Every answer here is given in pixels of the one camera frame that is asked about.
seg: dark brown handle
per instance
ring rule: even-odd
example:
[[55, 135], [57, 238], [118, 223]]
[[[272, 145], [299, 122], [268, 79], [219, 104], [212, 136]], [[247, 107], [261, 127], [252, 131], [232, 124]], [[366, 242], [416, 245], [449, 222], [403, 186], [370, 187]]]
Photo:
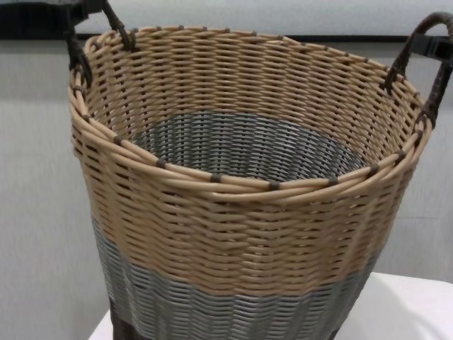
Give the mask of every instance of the dark brown handle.
[[[429, 15], [423, 20], [418, 27], [411, 34], [407, 40], [404, 48], [399, 53], [399, 56], [395, 59], [387, 78], [385, 79], [383, 87], [391, 94], [392, 84], [398, 74], [404, 75], [406, 73], [406, 67], [411, 56], [411, 46], [414, 41], [414, 37], [419, 34], [425, 34], [429, 29], [439, 24], [446, 25], [448, 29], [449, 40], [453, 41], [453, 15], [445, 12], [437, 12]], [[439, 105], [442, 102], [442, 98], [445, 94], [450, 75], [452, 74], [453, 66], [443, 62], [439, 68], [439, 72], [432, 85], [431, 93], [423, 107], [420, 116], [426, 115], [431, 120], [432, 126], [435, 126], [437, 120], [437, 114]]]

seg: white surface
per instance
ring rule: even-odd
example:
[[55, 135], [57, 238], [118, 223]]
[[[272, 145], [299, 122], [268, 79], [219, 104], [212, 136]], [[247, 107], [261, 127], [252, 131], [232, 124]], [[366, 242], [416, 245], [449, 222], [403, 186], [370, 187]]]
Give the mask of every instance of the white surface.
[[[126, 27], [212, 26], [295, 35], [407, 35], [429, 13], [453, 11], [451, 0], [110, 0]], [[108, 29], [95, 14], [77, 29]]]
[[[452, 340], [453, 285], [373, 273], [335, 340]], [[111, 340], [110, 313], [89, 340]]]

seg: dark brown base band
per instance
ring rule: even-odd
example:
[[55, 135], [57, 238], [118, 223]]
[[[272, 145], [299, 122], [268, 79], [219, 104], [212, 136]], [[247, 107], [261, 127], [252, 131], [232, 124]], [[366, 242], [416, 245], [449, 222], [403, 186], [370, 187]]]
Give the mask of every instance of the dark brown base band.
[[[115, 303], [112, 300], [110, 300], [110, 318], [112, 319], [113, 325], [113, 340], [158, 340], [140, 336], [131, 324], [122, 321], [116, 312]], [[337, 333], [338, 331], [333, 332], [328, 340], [334, 340]]]

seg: white wall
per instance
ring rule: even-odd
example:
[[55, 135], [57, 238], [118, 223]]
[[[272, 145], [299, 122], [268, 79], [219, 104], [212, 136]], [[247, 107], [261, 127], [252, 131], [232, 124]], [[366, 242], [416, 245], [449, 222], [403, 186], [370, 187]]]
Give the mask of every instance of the white wall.
[[[409, 35], [428, 14], [453, 12], [451, 0], [110, 0], [126, 27], [212, 26], [293, 35]], [[108, 29], [103, 14], [78, 27]], [[437, 32], [445, 33], [445, 28]]]
[[[336, 45], [390, 64], [400, 45]], [[84, 340], [107, 310], [71, 154], [62, 42], [0, 43], [0, 339]], [[436, 63], [408, 70], [427, 93]], [[453, 85], [377, 270], [453, 282]]]

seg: basket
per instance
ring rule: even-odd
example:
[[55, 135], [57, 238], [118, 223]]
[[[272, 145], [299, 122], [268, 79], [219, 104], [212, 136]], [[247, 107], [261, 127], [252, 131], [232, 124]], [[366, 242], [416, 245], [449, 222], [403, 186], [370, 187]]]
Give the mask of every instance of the basket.
[[69, 86], [115, 340], [332, 339], [452, 72], [424, 102], [333, 48], [202, 27], [110, 31]]

